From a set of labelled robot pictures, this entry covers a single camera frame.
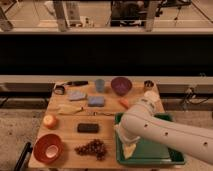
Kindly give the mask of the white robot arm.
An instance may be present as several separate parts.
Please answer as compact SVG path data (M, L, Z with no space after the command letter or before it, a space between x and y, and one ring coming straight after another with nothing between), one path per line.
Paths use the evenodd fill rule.
M145 138L213 165L213 130L158 119L155 110L147 98L131 106L115 125L121 142L130 145Z

